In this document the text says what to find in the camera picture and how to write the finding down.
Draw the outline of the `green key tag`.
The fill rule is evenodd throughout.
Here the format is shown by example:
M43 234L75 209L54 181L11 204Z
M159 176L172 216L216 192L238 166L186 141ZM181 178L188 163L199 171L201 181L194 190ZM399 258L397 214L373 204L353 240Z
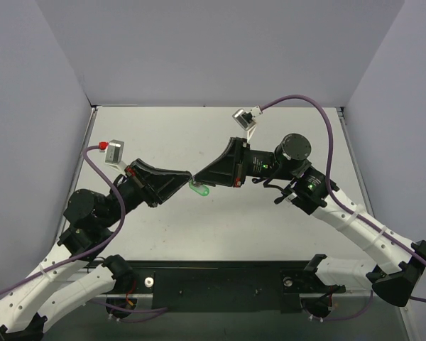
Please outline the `green key tag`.
M206 197L206 196L208 196L208 194L209 194L209 188L208 188L206 185L204 185L204 184L203 184L203 186L202 186L202 187L200 187L200 188L195 188L195 187L193 187L193 186L191 185L191 182L192 182L192 181L190 181L190 182L188 183L189 188L190 188L191 190L193 190L194 192L196 192L198 195L201 195L202 197Z

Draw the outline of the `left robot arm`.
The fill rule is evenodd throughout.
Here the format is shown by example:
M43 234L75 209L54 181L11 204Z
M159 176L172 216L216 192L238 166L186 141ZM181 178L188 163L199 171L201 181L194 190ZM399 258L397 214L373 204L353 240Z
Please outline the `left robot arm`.
M64 211L70 226L27 282L0 299L0 340L41 340L61 317L90 299L110 291L134 289L136 277L127 261L108 256L90 274L63 286L105 249L115 234L110 228L127 213L146 203L157 207L184 186L188 171L154 168L137 159L124 169L109 194L75 191Z

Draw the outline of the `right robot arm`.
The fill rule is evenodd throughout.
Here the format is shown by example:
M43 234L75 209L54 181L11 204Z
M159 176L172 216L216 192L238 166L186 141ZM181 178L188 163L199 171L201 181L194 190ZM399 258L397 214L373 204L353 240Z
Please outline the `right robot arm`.
M241 187L247 177L265 188L286 180L280 197L307 215L333 227L369 256L369 260L334 259L316 255L303 272L304 285L372 290L391 305L403 307L426 268L426 241L413 242L370 216L309 162L310 142L288 134L272 152L251 149L244 138L229 140L223 153L195 174L197 185Z

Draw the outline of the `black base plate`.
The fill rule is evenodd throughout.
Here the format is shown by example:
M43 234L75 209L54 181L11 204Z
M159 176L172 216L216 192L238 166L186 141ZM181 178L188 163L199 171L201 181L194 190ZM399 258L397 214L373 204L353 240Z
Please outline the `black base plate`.
M171 313L327 313L345 287L324 285L307 261L132 261L136 280L107 293L106 311L117 318L142 310Z

